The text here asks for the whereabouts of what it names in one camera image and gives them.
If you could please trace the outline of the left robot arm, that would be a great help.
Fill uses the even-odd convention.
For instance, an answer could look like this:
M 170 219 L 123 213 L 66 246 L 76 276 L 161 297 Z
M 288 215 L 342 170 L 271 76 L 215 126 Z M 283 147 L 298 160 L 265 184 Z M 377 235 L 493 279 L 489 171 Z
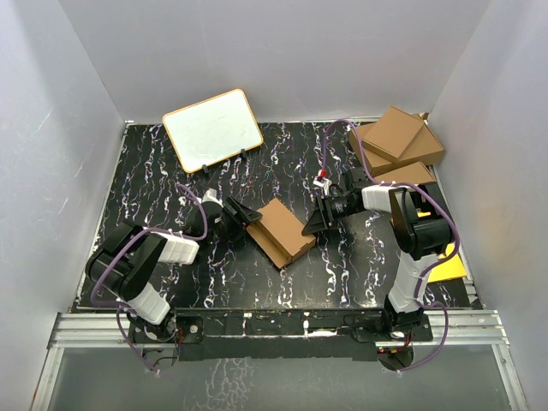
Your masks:
M 198 199 L 190 215 L 186 234 L 147 229 L 127 221 L 120 223 L 86 263 L 85 273 L 95 289 L 107 289 L 117 301 L 147 323 L 150 335 L 160 342 L 176 333 L 170 304 L 150 283 L 158 263 L 191 265 L 202 246 L 220 240 L 235 240 L 262 218 L 229 196 L 219 200 L 213 191 Z

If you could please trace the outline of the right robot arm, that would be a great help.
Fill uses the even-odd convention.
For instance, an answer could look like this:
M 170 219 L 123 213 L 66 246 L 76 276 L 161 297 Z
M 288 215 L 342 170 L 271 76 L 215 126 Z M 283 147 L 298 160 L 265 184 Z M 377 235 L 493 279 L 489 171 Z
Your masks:
M 315 207 L 301 233 L 325 231 L 339 219 L 363 211 L 390 214 L 401 250 L 399 265 L 380 320 L 369 331 L 402 339 L 421 324 L 427 279 L 440 255 L 455 240 L 455 225 L 436 182 L 374 184 L 364 170 L 353 168 L 343 174 L 343 183 L 344 188 L 331 185 L 326 194 L 315 198 Z

